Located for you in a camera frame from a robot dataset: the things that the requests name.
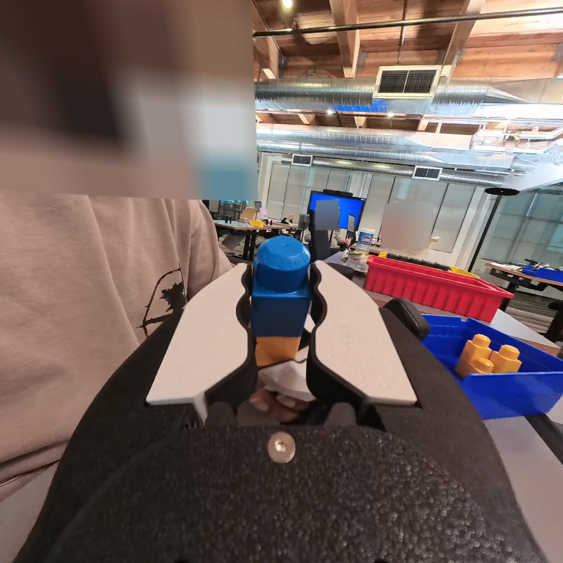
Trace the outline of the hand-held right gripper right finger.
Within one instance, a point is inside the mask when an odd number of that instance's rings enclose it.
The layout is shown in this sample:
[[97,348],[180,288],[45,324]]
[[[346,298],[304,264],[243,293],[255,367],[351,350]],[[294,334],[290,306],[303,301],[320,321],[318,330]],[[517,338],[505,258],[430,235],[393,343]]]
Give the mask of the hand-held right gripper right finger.
[[310,268],[311,332],[306,384],[327,406],[414,406],[417,395],[379,307],[334,268]]

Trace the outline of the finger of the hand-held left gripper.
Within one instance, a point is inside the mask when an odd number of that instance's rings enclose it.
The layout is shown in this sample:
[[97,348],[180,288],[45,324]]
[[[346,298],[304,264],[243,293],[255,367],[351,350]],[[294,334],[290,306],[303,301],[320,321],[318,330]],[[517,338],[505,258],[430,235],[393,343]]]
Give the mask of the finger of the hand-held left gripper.
[[305,402],[315,400],[306,382],[307,361],[289,360],[258,369],[264,388]]

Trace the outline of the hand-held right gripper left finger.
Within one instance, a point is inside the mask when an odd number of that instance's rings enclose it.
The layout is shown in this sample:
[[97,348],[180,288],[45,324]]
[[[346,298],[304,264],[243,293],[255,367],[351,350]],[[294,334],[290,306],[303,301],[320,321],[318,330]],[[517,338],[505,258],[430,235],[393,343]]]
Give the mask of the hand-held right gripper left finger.
[[238,264],[185,306],[146,396],[148,406],[188,405],[202,423],[238,423],[258,369],[250,330],[252,267]]

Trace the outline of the yellow mega block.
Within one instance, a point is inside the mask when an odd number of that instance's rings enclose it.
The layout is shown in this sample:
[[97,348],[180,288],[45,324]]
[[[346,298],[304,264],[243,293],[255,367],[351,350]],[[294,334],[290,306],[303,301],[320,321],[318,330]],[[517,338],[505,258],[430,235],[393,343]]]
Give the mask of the yellow mega block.
[[492,351],[489,362],[492,363],[492,373],[517,373],[522,365],[520,351],[511,345],[502,345],[499,350]]
[[492,350],[490,339],[483,334],[475,334],[468,340],[455,366],[455,372],[461,379],[470,374],[490,374],[494,364],[490,360]]
[[258,368],[295,360],[301,343],[300,337],[257,337],[255,359]]

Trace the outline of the blue mega block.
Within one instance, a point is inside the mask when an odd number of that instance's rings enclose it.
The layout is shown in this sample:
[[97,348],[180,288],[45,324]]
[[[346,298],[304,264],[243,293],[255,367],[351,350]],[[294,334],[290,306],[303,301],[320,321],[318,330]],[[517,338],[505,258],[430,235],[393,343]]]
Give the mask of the blue mega block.
[[310,252],[297,239],[262,243],[253,264],[251,328],[255,337],[300,337],[311,305]]

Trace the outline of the blue plastic bin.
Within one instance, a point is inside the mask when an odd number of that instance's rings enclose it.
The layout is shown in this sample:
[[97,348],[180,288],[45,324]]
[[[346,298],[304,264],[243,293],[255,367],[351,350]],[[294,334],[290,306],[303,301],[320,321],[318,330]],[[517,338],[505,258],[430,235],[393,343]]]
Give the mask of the blue plastic bin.
[[[482,419],[547,414],[562,397],[562,360],[475,319],[423,314],[430,334],[422,341],[453,376]],[[493,351],[502,345],[518,348],[519,371],[505,374],[470,374],[461,378],[455,365],[475,334],[490,338]]]

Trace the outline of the person's left hand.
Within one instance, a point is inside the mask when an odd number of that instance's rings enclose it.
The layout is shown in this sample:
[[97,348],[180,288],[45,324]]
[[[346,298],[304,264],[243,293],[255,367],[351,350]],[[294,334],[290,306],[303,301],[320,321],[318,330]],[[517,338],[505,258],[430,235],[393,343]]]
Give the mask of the person's left hand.
[[249,403],[259,412],[272,420],[282,424],[297,421],[306,413],[311,404],[285,394],[280,394],[266,388],[258,389],[250,398]]

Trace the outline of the red plastic bin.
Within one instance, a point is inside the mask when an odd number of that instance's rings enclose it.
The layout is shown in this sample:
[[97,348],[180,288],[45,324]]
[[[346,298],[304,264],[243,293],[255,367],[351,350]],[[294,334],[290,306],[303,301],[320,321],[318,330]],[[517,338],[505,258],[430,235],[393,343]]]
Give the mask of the red plastic bin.
[[364,289],[484,322],[514,295],[480,278],[372,256]]

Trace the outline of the person's beige shirt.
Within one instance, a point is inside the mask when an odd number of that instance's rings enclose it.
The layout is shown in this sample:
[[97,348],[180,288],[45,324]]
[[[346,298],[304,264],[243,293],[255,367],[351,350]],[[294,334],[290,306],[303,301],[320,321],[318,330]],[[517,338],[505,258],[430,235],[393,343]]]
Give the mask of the person's beige shirt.
[[151,330],[230,270],[202,201],[1,191],[1,501]]

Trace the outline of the blue monitor screen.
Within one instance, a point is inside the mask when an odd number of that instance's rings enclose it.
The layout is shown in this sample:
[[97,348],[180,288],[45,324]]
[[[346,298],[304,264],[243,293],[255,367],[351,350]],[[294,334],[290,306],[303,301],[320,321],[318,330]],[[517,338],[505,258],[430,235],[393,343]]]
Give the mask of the blue monitor screen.
[[357,231],[366,199],[349,192],[325,189],[312,190],[307,212],[312,215],[310,225],[316,230],[345,229]]

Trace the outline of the wooden office desk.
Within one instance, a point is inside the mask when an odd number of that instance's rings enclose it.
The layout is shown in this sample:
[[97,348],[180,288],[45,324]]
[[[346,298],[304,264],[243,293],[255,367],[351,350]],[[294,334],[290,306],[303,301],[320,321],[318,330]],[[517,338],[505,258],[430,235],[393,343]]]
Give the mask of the wooden office desk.
[[562,300],[561,281],[553,281],[525,274],[521,272],[522,268],[510,264],[485,261],[483,268],[495,281],[505,283],[506,290],[510,293],[524,292],[549,299]]

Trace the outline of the small blue bin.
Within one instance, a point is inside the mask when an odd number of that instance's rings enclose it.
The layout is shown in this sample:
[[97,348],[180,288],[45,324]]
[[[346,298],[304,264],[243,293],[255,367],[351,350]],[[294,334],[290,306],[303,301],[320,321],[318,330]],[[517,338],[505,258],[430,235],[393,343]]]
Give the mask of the small blue bin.
[[562,284],[562,268],[543,267],[540,264],[527,265],[522,269],[524,275],[533,278],[548,280],[549,282]]

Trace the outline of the black floor lamp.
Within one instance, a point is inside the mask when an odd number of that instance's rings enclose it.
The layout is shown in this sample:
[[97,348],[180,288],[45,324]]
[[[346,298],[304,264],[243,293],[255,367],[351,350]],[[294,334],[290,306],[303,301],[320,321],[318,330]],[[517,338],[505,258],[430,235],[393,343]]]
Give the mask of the black floor lamp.
[[486,241],[487,235],[489,233],[489,229],[491,228],[491,224],[495,219],[497,211],[501,206],[501,201],[511,196],[518,195],[520,190],[509,188],[509,187],[489,187],[485,189],[485,193],[491,196],[494,196],[492,200],[491,207],[488,211],[488,215],[486,216],[485,222],[482,224],[482,227],[479,229],[479,237],[477,242],[474,244],[473,253],[471,255],[471,259],[467,265],[467,271],[472,273],[472,270],[477,262],[477,259],[480,257],[480,253],[484,243]]

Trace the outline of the ceiling air vent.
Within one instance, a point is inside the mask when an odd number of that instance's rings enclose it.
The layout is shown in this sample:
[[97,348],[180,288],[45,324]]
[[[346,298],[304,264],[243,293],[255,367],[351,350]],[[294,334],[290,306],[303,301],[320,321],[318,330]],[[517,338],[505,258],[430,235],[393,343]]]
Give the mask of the ceiling air vent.
[[435,94],[441,65],[380,66],[373,99],[424,99]]

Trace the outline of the silver ventilation duct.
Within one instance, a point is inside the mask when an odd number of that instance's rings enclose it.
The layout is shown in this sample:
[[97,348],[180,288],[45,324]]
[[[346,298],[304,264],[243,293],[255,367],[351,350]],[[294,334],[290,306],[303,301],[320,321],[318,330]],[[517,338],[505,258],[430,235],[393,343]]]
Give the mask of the silver ventilation duct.
[[256,82],[257,148],[320,165],[520,192],[562,185],[562,76],[453,79],[424,99],[379,99],[376,78]]

